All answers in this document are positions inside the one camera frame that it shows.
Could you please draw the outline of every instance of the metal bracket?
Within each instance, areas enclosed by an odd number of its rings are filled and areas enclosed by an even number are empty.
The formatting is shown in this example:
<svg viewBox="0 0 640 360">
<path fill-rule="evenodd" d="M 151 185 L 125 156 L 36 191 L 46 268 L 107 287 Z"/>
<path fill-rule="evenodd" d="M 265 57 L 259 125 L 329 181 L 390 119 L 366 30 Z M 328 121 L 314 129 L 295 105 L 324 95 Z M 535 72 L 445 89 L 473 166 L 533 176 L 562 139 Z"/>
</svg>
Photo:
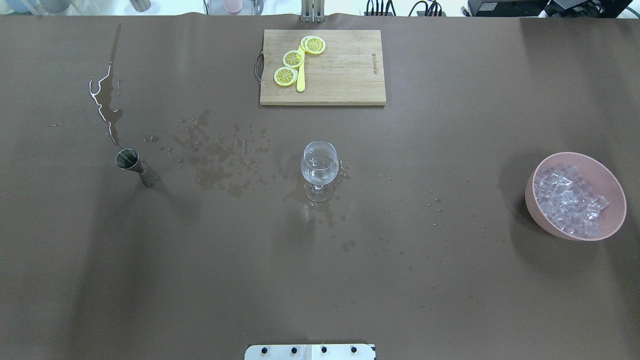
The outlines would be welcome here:
<svg viewBox="0 0 640 360">
<path fill-rule="evenodd" d="M 302 22 L 324 22 L 324 0 L 302 0 Z"/>
</svg>

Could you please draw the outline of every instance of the ice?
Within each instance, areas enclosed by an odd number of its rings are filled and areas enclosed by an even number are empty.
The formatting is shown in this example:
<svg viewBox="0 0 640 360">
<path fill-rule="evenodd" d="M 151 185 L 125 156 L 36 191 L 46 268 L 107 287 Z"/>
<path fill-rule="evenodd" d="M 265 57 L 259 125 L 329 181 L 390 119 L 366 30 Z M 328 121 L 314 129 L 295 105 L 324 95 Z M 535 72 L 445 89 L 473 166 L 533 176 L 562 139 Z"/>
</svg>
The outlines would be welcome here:
<svg viewBox="0 0 640 360">
<path fill-rule="evenodd" d="M 585 180 L 580 168 L 562 163 L 534 176 L 534 195 L 545 216 L 567 234 L 600 234 L 600 212 L 609 202 Z"/>
</svg>

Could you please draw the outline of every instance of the wine glass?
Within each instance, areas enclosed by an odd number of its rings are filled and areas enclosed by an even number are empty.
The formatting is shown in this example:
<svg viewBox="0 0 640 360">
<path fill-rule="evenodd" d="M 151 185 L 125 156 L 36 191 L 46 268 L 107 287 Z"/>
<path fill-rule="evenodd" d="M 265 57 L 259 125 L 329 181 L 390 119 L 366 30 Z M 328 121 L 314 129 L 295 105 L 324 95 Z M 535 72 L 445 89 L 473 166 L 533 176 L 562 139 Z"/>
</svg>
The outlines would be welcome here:
<svg viewBox="0 0 640 360">
<path fill-rule="evenodd" d="M 327 201 L 333 195 L 331 182 L 338 175 L 338 154 L 330 142 L 314 141 L 305 148 L 302 156 L 302 176 L 309 183 L 305 183 L 305 193 L 313 202 Z"/>
</svg>

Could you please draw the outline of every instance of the metal handle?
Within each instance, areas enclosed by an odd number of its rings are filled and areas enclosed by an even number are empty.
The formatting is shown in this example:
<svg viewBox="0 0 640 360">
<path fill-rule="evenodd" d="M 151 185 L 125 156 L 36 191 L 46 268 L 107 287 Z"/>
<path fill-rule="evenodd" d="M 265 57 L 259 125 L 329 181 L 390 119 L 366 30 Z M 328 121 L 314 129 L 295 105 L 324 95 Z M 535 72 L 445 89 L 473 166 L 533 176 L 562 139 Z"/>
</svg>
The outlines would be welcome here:
<svg viewBox="0 0 640 360">
<path fill-rule="evenodd" d="M 258 61 L 262 58 L 262 71 L 260 71 L 260 75 L 258 75 Z M 260 52 L 258 57 L 255 59 L 255 66 L 253 68 L 253 73 L 255 77 L 258 78 L 258 83 L 262 84 L 262 72 L 264 71 L 264 50 Z"/>
</svg>

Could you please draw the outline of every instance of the wooden cutting board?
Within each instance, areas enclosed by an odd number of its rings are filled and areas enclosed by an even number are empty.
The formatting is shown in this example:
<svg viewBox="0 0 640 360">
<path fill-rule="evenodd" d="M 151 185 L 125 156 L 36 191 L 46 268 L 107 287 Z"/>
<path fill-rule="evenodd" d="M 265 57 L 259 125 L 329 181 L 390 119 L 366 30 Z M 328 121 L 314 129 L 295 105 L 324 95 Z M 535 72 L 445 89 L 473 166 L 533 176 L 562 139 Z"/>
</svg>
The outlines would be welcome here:
<svg viewBox="0 0 640 360">
<path fill-rule="evenodd" d="M 320 55 L 305 55 L 307 88 L 282 87 L 273 74 L 284 66 L 282 56 L 297 50 L 300 39 L 324 39 Z M 380 30 L 265 30 L 262 105 L 385 105 L 385 71 Z"/>
</svg>

